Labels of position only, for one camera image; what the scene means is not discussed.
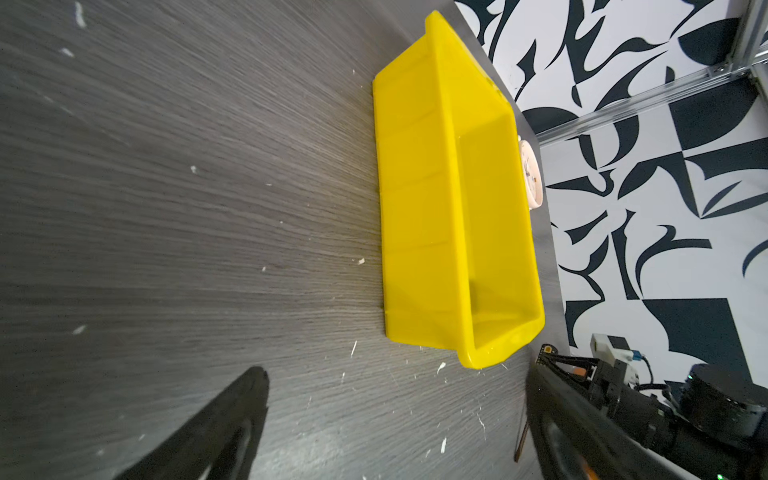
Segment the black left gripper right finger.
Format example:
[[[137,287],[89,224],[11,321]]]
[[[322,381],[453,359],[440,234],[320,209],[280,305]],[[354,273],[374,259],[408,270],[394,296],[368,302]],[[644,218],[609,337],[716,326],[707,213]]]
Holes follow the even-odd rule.
[[[527,419],[546,479],[678,479],[542,365],[526,380]]]

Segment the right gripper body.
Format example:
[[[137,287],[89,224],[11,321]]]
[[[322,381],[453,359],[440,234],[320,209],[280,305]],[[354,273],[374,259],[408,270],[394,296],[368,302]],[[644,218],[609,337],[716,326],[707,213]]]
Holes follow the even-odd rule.
[[[648,397],[637,390],[640,379],[633,366],[634,362],[645,364],[645,356],[621,336],[593,334],[589,344],[591,357],[562,355],[545,344],[536,365],[554,372],[609,418],[629,417],[647,410]]]

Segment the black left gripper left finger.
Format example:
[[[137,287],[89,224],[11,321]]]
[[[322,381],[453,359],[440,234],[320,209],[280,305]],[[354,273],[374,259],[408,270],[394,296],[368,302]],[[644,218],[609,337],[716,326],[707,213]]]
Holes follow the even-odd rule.
[[[270,380],[253,366],[119,479],[247,479],[268,412]]]

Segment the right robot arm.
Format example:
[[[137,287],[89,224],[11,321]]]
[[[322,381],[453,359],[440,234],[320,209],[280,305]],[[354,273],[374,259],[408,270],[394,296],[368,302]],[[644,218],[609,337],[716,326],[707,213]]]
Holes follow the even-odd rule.
[[[526,380],[526,421],[547,479],[764,479],[767,390],[694,365],[678,393],[640,381],[646,357],[595,334],[591,356],[541,347]]]

